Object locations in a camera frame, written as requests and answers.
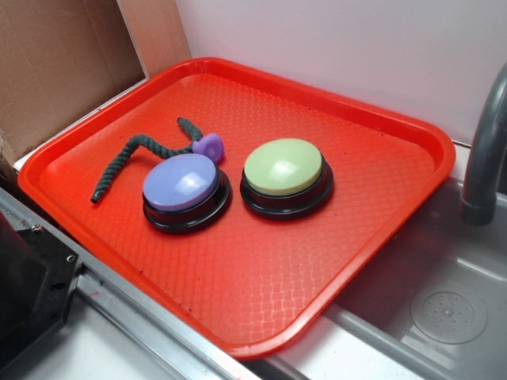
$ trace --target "sink drain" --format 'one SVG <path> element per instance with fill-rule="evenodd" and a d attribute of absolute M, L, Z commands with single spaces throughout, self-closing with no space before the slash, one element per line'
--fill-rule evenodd
<path fill-rule="evenodd" d="M 410 312 L 415 325 L 426 336 L 447 344 L 473 340 L 487 322 L 481 299 L 454 283 L 423 289 L 412 301 Z"/>

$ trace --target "white wall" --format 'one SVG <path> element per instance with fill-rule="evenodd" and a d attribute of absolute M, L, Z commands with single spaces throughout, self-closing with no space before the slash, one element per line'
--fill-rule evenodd
<path fill-rule="evenodd" d="M 471 143 L 507 62 L 504 0 L 177 0 L 218 56 L 429 121 Z"/>

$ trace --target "plastic tray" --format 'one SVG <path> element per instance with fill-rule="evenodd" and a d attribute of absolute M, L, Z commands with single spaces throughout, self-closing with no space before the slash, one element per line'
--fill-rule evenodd
<path fill-rule="evenodd" d="M 201 232 L 160 234 L 143 216 L 140 148 L 99 205 L 102 171 L 135 134 L 189 144 L 176 119 L 223 137 L 233 200 Z M 314 143 L 335 177 L 331 201 L 290 222 L 252 215 L 239 183 L 262 143 Z M 294 338 L 448 176 L 438 128 L 222 59 L 195 59 L 150 79 L 37 151 L 20 186 L 91 253 L 239 359 Z"/>

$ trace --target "gray faucet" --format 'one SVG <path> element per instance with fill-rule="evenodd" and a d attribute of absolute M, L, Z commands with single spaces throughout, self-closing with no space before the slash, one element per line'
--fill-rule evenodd
<path fill-rule="evenodd" d="M 474 226 L 493 221 L 507 147 L 507 63 L 498 74 L 478 122 L 461 194 L 459 216 Z"/>

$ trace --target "stainless steel sink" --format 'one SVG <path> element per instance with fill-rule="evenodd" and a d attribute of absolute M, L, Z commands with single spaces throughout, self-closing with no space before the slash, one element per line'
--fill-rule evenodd
<path fill-rule="evenodd" d="M 350 312 L 372 345 L 394 341 L 391 357 L 423 376 L 505 378 L 507 198 L 498 197 L 492 224 L 468 226 L 460 189 L 445 182 L 325 315 Z"/>

